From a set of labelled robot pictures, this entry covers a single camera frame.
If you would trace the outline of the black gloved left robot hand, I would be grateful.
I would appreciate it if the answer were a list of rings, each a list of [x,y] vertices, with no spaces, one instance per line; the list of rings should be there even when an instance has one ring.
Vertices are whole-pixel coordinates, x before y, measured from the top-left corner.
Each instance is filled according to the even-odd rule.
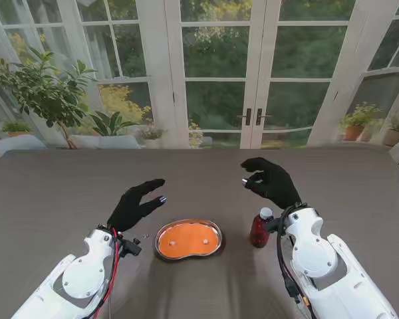
[[[149,202],[141,203],[143,196],[164,184],[164,179],[153,179],[131,187],[121,196],[107,220],[107,226],[117,232],[125,232],[133,228],[143,217],[148,216],[167,201],[166,197],[159,196]]]

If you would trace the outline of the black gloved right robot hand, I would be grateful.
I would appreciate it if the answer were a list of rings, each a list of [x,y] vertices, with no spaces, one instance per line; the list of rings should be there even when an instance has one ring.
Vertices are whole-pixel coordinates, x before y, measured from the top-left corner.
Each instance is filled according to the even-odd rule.
[[[241,167],[253,173],[244,187],[260,197],[269,199],[281,209],[301,202],[291,176],[280,165],[258,157],[245,160]]]

